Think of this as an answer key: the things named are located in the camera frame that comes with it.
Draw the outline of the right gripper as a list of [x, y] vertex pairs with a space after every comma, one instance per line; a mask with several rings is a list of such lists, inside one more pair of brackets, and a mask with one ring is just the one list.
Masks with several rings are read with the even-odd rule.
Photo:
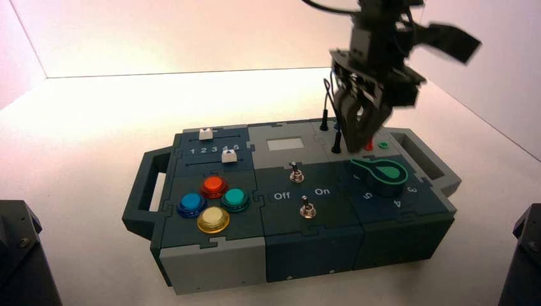
[[416, 27], [411, 22], [352, 20], [350, 46], [330, 52], [332, 67], [342, 82], [351, 81], [372, 104], [362, 109], [358, 136], [357, 112], [361, 105], [346, 89], [334, 94], [334, 111], [349, 153], [363, 146], [373, 150], [373, 136], [392, 113], [392, 106], [413, 106], [419, 86], [426, 81], [404, 60], [413, 48]]

